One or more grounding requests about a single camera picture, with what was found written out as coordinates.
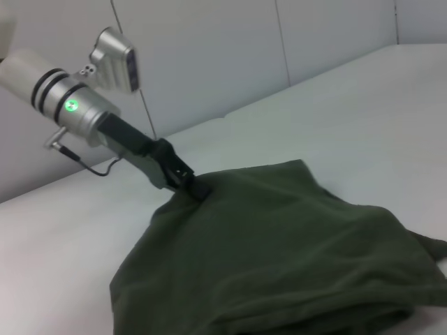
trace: cylindrical joint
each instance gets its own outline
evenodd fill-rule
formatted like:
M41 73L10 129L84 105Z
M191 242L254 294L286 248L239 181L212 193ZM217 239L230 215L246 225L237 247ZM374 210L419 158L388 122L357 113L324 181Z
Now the cylindrical joint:
M119 109L85 83L55 68L31 50L21 50L0 64L0 85L61 127L95 147L96 127Z

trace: black clamp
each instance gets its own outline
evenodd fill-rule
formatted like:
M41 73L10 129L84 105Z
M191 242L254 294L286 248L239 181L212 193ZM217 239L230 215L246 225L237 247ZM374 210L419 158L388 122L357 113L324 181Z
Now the black clamp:
M154 141L114 114L107 114L98 132L109 149L145 173L157 188L184 189L200 201L211 193L211 188L196 179L194 171L167 140Z

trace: black ring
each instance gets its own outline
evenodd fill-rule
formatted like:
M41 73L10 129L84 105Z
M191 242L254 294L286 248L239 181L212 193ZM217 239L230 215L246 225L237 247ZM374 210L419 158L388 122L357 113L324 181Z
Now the black ring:
M43 82L46 81L46 79L48 79L51 75L54 75L56 72L60 72L60 71L64 71L61 68L53 68L52 70L49 70L46 74L44 74L36 83L36 85L34 85L34 89L33 89L33 93L31 95L31 104L34 107L34 109L36 109L36 96L37 96L37 91L40 89L40 87L42 86Z
M45 103L45 99L47 98L48 92L53 88L53 86L55 84L57 84L58 82L60 82L61 80L63 80L64 78L67 78L67 77L68 77L67 73L62 73L62 74L54 77L52 79L52 81L48 83L48 85L43 90L42 95L41 95L41 101L39 102L39 112L41 112L43 114L43 104Z
M61 100L59 100L59 103L57 104L56 107L56 112L54 114L54 122L56 122L57 124L59 124L59 114L61 114L61 109L62 109L62 105L65 103L65 100L68 99L68 97L75 93L78 89L82 89L84 87L88 87L86 84L84 84L83 82L81 82L80 84L77 84L75 86L73 86L72 88L70 88L65 94L64 96L61 98Z

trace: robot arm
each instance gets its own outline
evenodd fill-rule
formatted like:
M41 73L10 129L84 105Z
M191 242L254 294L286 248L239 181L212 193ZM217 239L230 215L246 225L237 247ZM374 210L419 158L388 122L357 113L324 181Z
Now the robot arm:
M157 188L182 188L197 200L207 197L210 188L196 180L168 141L152 140L120 119L120 110L93 90L101 87L128 94L139 90L135 49L123 35L113 28L104 30L90 54L91 63L69 75L31 50L6 57L14 27L13 16L0 5L0 58L5 57L0 64L0 86L60 126L45 144L47 149L85 166L59 142L69 132L91 147L109 148L145 173Z

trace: green led light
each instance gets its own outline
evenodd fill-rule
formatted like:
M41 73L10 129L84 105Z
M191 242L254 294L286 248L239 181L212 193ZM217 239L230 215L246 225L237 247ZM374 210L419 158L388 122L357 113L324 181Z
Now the green led light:
M79 103L76 100L69 100L65 103L65 109L68 110L70 113L77 110L79 107Z

